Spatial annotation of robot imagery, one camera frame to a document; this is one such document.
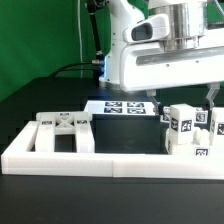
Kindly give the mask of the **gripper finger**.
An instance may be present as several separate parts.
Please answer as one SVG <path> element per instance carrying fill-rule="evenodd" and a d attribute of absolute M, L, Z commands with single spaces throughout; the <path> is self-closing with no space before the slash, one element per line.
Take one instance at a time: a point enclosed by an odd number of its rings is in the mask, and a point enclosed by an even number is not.
<path fill-rule="evenodd" d="M 154 112 L 156 115 L 159 115 L 159 106 L 160 103 L 156 100 L 156 91 L 155 90 L 147 90 L 147 97 L 149 98 L 149 100 L 151 101 L 151 103 L 154 105 Z"/>
<path fill-rule="evenodd" d="M 212 109 L 214 107 L 214 99 L 216 98 L 219 90 L 220 84 L 219 83 L 209 83 L 207 85 L 208 93 L 206 95 L 206 107 L 208 109 Z"/>

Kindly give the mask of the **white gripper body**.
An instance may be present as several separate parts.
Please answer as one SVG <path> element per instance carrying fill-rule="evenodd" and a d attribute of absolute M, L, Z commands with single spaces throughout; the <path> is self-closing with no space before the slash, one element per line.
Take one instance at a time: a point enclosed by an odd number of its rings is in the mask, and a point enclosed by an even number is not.
<path fill-rule="evenodd" d="M 119 82 L 124 91 L 224 81 L 224 27 L 153 15 L 124 30 Z"/>

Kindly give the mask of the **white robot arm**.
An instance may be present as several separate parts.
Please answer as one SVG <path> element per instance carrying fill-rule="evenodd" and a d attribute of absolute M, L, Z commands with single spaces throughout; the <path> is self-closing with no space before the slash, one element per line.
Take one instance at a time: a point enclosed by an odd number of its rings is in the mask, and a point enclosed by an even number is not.
<path fill-rule="evenodd" d="M 128 0 L 86 0 L 104 65 L 99 83 L 145 91 L 157 114 L 157 90 L 206 84 L 206 107 L 212 108 L 224 82 L 224 21 L 207 21 L 208 4 L 217 0 L 144 1 L 148 16 Z"/>

